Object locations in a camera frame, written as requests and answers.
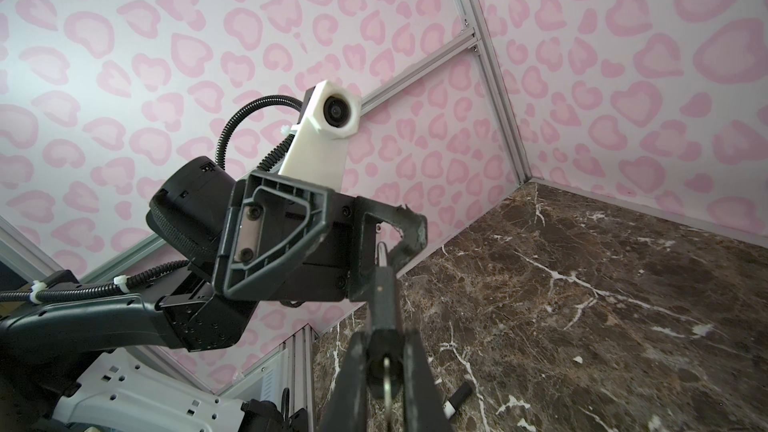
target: baseboard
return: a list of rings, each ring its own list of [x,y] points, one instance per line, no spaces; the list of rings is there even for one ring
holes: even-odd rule
[[[723,235],[728,238],[734,238],[735,240],[741,240],[742,242],[747,242],[749,244],[759,245],[761,247],[768,248],[768,237],[765,237],[763,235],[750,234],[748,232],[742,232],[741,230],[735,230],[734,228],[719,226],[713,222],[707,222],[705,220],[701,220],[700,218],[679,216],[677,214],[673,214],[672,212],[666,212],[658,208],[642,206],[641,204],[635,204],[635,203],[629,202],[628,200],[623,200],[622,198],[602,196],[601,194],[596,194],[588,190],[581,190],[580,188],[563,186],[562,184],[558,184],[556,182],[552,182],[549,180],[544,180],[542,178],[534,177],[531,179],[531,182],[536,182],[537,184],[542,184],[543,186],[559,188],[561,190],[565,190],[566,192],[572,192],[573,194],[579,194],[580,196],[583,196],[583,197],[589,197],[589,198],[593,198],[594,200],[599,200],[600,202],[606,202],[608,204],[611,204],[612,206],[628,208],[629,210],[634,210],[636,212],[648,214],[649,216],[663,218],[664,220],[677,222],[678,224],[682,224],[684,226],[698,228],[705,232],[712,232],[713,234]]]

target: cable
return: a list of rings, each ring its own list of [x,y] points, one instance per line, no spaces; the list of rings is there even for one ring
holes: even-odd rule
[[[224,169],[224,158],[226,156],[226,146],[229,144],[230,139],[232,138],[232,133],[235,131],[237,126],[243,120],[245,120],[245,118],[248,117],[250,114],[254,113],[259,109],[263,109],[264,107],[269,107],[269,106],[288,106],[295,110],[301,111],[302,102],[296,99],[295,97],[274,95],[274,96],[264,96],[245,104],[242,109],[238,110],[237,113],[235,113],[235,115],[233,115],[232,118],[229,119],[229,121],[224,126],[224,129],[221,131],[219,142],[216,144],[216,165],[218,167],[221,167],[222,169]],[[277,162],[279,162],[280,159],[284,157],[292,141],[293,141],[292,135],[286,137],[286,139],[283,140],[277,147],[275,147],[272,150],[272,152],[267,154],[264,160],[262,160],[262,163],[264,163],[264,161],[267,160],[268,158],[271,158],[270,161],[274,161],[274,163],[277,164]]]
[[[132,290],[141,285],[145,285],[153,280],[156,280],[163,275],[171,273],[177,268],[186,267],[189,264],[188,260],[177,260],[173,262],[166,262],[152,267],[144,272],[129,277],[126,281],[128,289]],[[83,301],[93,298],[112,297],[114,295],[122,295],[123,291],[120,290],[120,286],[113,282],[106,284],[93,285],[91,287],[73,288],[69,290],[41,290],[37,293],[37,300],[40,302],[74,302]],[[14,292],[0,292],[0,302],[29,302],[29,292],[14,291]]]

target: white zip tie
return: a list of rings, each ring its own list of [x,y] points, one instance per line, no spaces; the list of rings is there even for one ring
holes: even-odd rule
[[[48,288],[48,286],[45,282],[34,281],[32,283],[32,292],[29,293],[29,301],[37,305],[42,304],[43,302],[38,300],[38,292],[43,291],[46,288]]]
[[[118,275],[114,279],[112,279],[112,282],[114,282],[115,285],[120,287],[120,290],[123,291],[124,294],[130,293],[130,290],[128,289],[128,285],[126,282],[128,282],[128,276],[127,275]]]

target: screw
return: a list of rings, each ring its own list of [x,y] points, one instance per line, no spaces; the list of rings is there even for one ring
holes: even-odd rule
[[[248,209],[248,220],[258,220],[261,217],[261,213],[264,210],[261,208],[261,206],[252,206]]]
[[[241,262],[249,262],[252,258],[254,258],[254,251],[250,248],[244,248],[240,251],[240,261]]]

